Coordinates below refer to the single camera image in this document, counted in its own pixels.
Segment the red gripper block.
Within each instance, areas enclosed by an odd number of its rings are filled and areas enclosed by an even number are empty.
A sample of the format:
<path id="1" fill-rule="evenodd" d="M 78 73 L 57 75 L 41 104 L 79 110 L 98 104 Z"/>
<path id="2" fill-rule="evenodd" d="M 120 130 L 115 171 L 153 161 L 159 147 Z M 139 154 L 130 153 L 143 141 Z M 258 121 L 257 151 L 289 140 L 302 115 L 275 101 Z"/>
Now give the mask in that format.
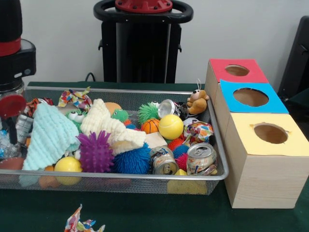
<path id="1" fill-rule="evenodd" d="M 26 104 L 26 99 L 21 94 L 6 93 L 0 96 L 0 117 L 7 119 L 9 139 L 13 145 L 17 144 L 17 130 L 12 117 L 23 113 Z"/>

